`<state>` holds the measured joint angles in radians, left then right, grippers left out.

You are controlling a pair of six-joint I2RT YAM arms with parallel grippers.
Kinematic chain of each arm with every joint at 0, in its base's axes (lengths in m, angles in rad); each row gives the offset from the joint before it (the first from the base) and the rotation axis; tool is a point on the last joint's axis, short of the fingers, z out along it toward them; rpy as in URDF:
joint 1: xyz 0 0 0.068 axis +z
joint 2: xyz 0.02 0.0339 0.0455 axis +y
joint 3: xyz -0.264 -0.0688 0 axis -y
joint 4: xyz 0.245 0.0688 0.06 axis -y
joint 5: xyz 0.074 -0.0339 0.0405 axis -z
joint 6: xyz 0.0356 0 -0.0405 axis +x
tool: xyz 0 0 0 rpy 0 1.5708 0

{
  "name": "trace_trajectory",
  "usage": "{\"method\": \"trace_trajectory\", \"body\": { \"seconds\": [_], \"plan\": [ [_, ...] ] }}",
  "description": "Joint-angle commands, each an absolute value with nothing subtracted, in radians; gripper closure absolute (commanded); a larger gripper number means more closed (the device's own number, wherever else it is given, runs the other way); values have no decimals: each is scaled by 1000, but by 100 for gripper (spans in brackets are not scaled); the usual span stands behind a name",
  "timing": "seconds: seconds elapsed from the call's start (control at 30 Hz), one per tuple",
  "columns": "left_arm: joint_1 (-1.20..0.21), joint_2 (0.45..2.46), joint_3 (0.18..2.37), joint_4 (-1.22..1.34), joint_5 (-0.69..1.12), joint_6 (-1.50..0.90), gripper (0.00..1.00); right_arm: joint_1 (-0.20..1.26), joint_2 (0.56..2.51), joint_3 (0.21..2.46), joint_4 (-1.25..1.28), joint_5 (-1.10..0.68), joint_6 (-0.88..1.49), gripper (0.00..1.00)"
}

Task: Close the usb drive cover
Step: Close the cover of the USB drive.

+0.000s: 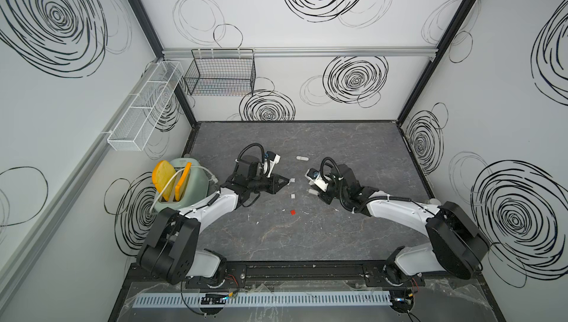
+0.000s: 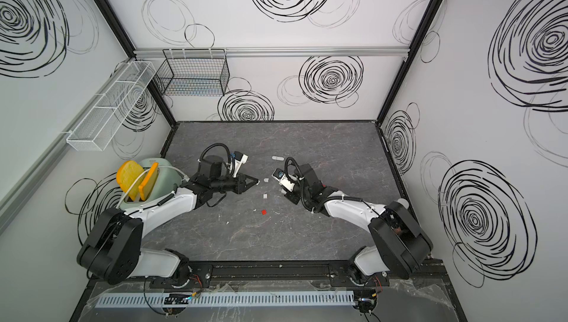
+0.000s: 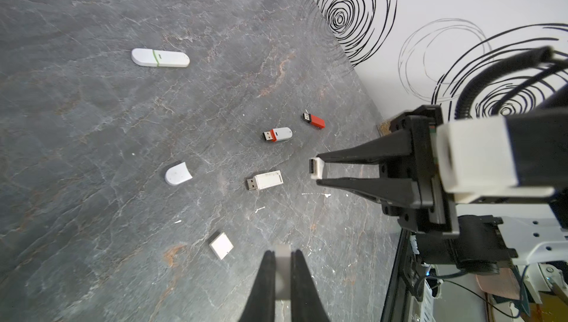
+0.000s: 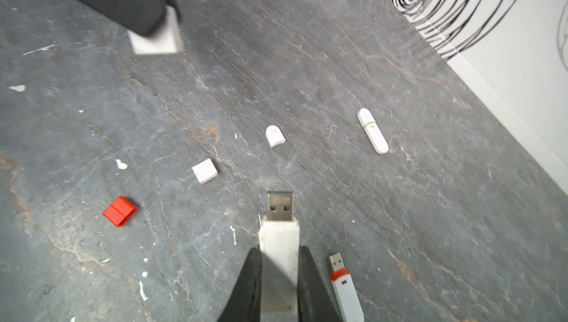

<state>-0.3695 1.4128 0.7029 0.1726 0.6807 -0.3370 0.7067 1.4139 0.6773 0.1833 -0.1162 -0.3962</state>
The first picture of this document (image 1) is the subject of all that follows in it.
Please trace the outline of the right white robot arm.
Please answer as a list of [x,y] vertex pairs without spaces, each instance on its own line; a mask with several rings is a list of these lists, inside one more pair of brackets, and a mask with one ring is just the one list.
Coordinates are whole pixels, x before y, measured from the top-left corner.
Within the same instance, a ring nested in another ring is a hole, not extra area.
[[456,203],[421,203],[363,186],[347,165],[326,162],[309,169],[306,178],[312,193],[326,204],[338,200],[352,214],[386,219],[427,237],[422,245],[396,248],[385,260],[381,274],[389,284],[401,286],[421,273],[442,271],[468,280],[482,271],[489,240]]

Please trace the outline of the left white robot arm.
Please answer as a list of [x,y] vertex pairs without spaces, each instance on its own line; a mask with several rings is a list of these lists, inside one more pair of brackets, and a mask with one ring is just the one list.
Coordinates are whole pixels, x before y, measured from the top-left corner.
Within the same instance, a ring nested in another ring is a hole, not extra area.
[[258,159],[243,156],[233,173],[212,195],[179,211],[165,208],[153,222],[136,257],[136,263],[152,277],[171,285],[201,278],[218,287],[225,281],[226,258],[211,250],[199,250],[198,238],[222,216],[245,208],[252,194],[274,195],[289,179],[274,173],[280,155],[268,151]]

